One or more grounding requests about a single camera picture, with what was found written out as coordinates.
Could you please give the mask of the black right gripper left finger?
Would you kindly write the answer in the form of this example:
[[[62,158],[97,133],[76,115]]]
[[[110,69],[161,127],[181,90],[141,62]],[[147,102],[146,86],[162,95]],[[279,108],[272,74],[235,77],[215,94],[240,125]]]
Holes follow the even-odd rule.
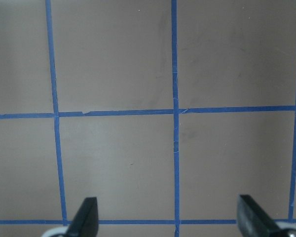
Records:
[[[96,237],[99,230],[96,197],[86,197],[66,230],[67,237]]]

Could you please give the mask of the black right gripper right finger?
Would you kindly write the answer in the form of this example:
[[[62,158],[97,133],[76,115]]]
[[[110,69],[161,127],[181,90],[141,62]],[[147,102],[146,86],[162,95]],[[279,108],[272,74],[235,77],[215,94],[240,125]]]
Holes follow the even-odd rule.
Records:
[[[250,195],[238,196],[237,227],[243,237],[285,236],[285,232]]]

